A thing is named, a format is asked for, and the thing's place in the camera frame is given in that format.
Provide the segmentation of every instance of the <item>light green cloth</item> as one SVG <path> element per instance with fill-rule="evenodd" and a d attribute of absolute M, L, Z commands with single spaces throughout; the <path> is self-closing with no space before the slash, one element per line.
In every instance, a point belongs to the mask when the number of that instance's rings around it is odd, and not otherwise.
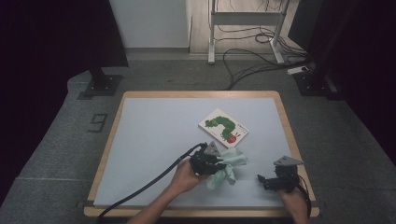
<path fill-rule="evenodd" d="M 220 154 L 219 158 L 223 160 L 220 163 L 227 164 L 227 166 L 224 170 L 219 170 L 207 178 L 206 185 L 208 189 L 217 188 L 224 179 L 227 179 L 230 185 L 234 185 L 235 176 L 233 175 L 233 168 L 248 164 L 248 157 L 236 147 L 228 148 Z"/>

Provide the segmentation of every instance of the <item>book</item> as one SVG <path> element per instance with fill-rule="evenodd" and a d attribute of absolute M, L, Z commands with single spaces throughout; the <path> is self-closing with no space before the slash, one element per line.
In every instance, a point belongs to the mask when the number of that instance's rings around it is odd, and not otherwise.
<path fill-rule="evenodd" d="M 247 127 L 218 108 L 198 125 L 227 148 L 235 147 L 248 134 Z"/>

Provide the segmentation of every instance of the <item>wrist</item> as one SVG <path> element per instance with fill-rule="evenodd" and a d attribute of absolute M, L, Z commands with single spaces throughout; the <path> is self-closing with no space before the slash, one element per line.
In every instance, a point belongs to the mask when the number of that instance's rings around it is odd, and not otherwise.
<path fill-rule="evenodd" d="M 170 200 L 174 200 L 181 192 L 171 186 L 168 186 L 164 191 L 163 194 L 169 198 Z"/>

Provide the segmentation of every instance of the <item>floor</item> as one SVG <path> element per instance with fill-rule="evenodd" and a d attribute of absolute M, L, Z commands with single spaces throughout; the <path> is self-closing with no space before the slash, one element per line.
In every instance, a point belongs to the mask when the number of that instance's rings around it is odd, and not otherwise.
<path fill-rule="evenodd" d="M 236 73 L 257 63 L 233 60 L 230 68 Z M 78 100 L 91 76 L 85 72 L 69 80 L 63 107 L 0 208 L 1 223 L 95 223 L 84 215 L 84 203 L 123 93 L 213 91 L 230 81 L 223 62 L 198 59 L 130 60 L 129 68 L 104 71 L 123 76 L 114 96 Z M 244 78 L 233 90 L 279 92 L 320 209 L 311 223 L 396 223 L 396 168 L 346 102 L 301 96 L 286 69 Z M 92 118 L 103 114 L 100 129 Z M 264 221 L 165 218 L 160 223 Z"/>

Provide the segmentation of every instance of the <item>white rack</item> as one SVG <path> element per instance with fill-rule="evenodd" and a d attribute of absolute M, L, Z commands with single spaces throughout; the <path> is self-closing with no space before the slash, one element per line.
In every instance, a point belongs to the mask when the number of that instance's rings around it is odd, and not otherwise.
<path fill-rule="evenodd" d="M 284 0 L 282 10 L 279 12 L 217 12 L 216 0 L 212 0 L 212 9 L 210 14 L 210 39 L 208 62 L 215 63 L 215 26 L 216 25 L 267 25 L 275 26 L 274 38 L 270 41 L 270 46 L 275 54 L 277 63 L 284 63 L 280 53 L 280 47 L 277 44 L 283 22 L 286 18 L 290 0 Z"/>

